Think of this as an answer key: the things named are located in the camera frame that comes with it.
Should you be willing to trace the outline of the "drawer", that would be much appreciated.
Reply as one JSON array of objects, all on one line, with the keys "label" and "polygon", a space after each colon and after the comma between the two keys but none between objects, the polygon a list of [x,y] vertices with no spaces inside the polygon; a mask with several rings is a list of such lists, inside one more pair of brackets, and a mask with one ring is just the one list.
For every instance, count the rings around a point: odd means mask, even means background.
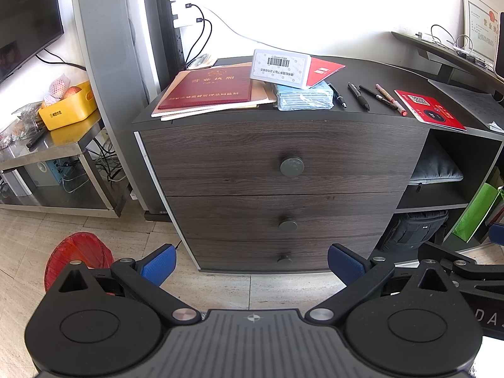
[{"label": "drawer", "polygon": [[328,240],[191,242],[201,271],[221,273],[297,273],[327,271]]},{"label": "drawer", "polygon": [[189,242],[259,242],[341,238],[383,233],[397,192],[325,195],[174,196],[175,221]]},{"label": "drawer", "polygon": [[402,192],[427,131],[338,120],[169,125],[140,134],[167,196]]}]

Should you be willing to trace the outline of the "dark wood drawer cabinet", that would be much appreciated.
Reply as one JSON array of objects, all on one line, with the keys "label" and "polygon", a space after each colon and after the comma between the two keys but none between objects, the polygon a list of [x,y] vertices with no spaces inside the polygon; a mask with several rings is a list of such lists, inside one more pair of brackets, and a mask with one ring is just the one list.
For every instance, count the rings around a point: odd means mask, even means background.
[{"label": "dark wood drawer cabinet", "polygon": [[323,271],[338,242],[374,253],[401,213],[444,211],[455,225],[503,152],[503,137],[426,78],[344,58],[331,83],[430,96],[463,125],[427,125],[354,98],[346,108],[272,105],[163,121],[144,109],[132,130],[158,194],[197,269]]}]

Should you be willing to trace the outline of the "red mesh waste bin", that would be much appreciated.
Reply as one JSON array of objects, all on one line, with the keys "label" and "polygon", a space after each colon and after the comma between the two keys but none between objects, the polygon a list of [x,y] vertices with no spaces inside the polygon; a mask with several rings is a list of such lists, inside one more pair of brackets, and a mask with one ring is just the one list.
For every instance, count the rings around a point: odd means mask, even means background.
[{"label": "red mesh waste bin", "polygon": [[64,267],[75,260],[91,269],[106,269],[114,263],[111,250],[96,235],[84,231],[73,233],[52,251],[44,270],[44,290],[48,291]]}]

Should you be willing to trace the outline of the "green paper bag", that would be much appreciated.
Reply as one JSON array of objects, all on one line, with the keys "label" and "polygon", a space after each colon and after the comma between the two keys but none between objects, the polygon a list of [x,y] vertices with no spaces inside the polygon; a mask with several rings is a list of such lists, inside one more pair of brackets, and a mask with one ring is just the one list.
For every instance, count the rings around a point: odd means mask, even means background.
[{"label": "green paper bag", "polygon": [[455,225],[455,236],[469,242],[498,198],[503,198],[503,186],[496,188],[484,183]]}]

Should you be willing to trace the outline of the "grey cushion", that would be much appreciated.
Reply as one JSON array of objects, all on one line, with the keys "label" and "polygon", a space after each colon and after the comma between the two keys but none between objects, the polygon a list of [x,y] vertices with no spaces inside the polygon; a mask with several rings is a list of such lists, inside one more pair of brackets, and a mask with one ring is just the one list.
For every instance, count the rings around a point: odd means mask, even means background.
[{"label": "grey cushion", "polygon": [[408,182],[409,185],[439,183],[456,183],[464,179],[464,175],[450,157],[437,145],[427,143],[414,172]]}]

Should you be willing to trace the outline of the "red tipped pen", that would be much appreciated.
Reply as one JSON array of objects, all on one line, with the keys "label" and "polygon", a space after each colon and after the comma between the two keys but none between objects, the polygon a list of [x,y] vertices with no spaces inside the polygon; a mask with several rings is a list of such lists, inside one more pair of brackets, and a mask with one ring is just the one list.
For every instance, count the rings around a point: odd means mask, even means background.
[{"label": "red tipped pen", "polygon": [[380,84],[375,84],[375,88],[391,105],[394,106],[394,108],[401,116],[406,117],[408,115],[408,112],[404,107],[402,107],[399,101],[396,101],[396,99],[393,98],[393,96],[391,96],[390,93],[387,92],[387,90],[385,90]]}]

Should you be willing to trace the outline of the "grey paper sheet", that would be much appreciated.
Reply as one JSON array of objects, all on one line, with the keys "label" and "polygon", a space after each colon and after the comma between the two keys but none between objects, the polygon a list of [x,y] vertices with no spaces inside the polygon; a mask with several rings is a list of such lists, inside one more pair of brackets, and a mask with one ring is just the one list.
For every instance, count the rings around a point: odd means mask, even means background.
[{"label": "grey paper sheet", "polygon": [[450,84],[443,84],[432,79],[428,82],[444,95],[458,102],[465,111],[491,131],[503,134],[504,110],[491,94],[477,93]]}]

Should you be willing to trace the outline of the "thick black marker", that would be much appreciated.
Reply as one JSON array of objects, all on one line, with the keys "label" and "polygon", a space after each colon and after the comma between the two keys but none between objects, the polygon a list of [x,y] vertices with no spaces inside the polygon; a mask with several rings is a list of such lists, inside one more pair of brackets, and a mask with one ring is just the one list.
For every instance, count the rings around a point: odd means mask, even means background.
[{"label": "thick black marker", "polygon": [[354,98],[356,99],[356,101],[358,101],[358,103],[360,104],[360,106],[363,107],[363,109],[366,112],[369,112],[371,110],[370,105],[366,101],[365,97],[362,96],[360,90],[351,82],[348,82],[347,86],[348,86],[348,89],[350,90],[350,92],[352,93],[352,95],[354,96]]}]

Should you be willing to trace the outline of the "red QR code card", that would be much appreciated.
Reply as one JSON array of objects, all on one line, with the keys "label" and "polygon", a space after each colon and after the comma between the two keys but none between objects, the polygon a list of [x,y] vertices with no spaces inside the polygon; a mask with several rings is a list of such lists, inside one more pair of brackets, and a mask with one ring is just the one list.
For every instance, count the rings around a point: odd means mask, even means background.
[{"label": "red QR code card", "polygon": [[466,130],[464,125],[435,98],[404,90],[395,90],[395,93],[419,122],[454,131]]}]

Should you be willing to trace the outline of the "yellow plastic basket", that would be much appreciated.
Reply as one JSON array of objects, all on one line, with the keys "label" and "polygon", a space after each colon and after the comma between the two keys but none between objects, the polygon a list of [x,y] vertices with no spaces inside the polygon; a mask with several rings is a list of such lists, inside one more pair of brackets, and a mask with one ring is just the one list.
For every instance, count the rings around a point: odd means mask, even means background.
[{"label": "yellow plastic basket", "polygon": [[79,91],[72,96],[38,110],[49,131],[81,122],[97,110],[90,82],[78,84],[78,88]]}]

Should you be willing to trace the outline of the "slim black pen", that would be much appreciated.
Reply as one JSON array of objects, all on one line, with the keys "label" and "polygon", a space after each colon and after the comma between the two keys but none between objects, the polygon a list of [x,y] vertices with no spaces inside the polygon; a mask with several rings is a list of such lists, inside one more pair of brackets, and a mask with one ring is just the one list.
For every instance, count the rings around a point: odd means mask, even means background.
[{"label": "slim black pen", "polygon": [[391,108],[391,109],[394,109],[394,110],[397,110],[397,107],[395,104],[393,104],[392,102],[390,102],[389,100],[385,99],[383,96],[381,96],[380,94],[378,93],[375,93],[369,89],[367,89],[366,87],[362,86],[362,85],[359,85],[359,89],[361,91],[364,91],[367,95],[369,96],[372,96],[374,99],[380,101],[382,104],[386,105],[387,107]]}]

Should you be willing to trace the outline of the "dark red certificate book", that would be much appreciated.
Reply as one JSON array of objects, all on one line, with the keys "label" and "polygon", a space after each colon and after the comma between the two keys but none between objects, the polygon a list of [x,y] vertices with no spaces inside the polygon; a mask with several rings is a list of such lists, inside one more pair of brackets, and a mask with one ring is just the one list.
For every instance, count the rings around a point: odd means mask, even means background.
[{"label": "dark red certificate book", "polygon": [[158,108],[172,111],[249,101],[252,90],[250,72],[250,63],[192,70],[168,93]]}]

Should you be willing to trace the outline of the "red booklet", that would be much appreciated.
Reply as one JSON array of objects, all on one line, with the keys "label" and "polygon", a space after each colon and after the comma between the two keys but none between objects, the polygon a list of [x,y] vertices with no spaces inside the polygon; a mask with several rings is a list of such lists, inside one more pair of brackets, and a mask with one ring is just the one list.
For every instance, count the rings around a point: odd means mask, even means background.
[{"label": "red booklet", "polygon": [[307,73],[306,86],[311,88],[343,68],[344,65],[342,64],[312,57]]}]

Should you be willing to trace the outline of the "framed certificate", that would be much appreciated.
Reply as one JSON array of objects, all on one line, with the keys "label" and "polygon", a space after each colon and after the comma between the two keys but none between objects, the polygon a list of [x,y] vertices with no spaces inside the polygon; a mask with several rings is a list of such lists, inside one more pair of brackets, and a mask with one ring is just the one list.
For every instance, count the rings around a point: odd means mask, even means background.
[{"label": "framed certificate", "polygon": [[500,31],[499,12],[484,0],[462,1],[467,49],[493,67]]}]

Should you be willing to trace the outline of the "black television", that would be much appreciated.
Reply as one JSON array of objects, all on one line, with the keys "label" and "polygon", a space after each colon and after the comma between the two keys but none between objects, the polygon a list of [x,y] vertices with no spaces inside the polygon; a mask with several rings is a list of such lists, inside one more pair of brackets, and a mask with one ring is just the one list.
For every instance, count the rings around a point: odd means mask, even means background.
[{"label": "black television", "polygon": [[58,0],[0,0],[1,80],[63,35]]}]

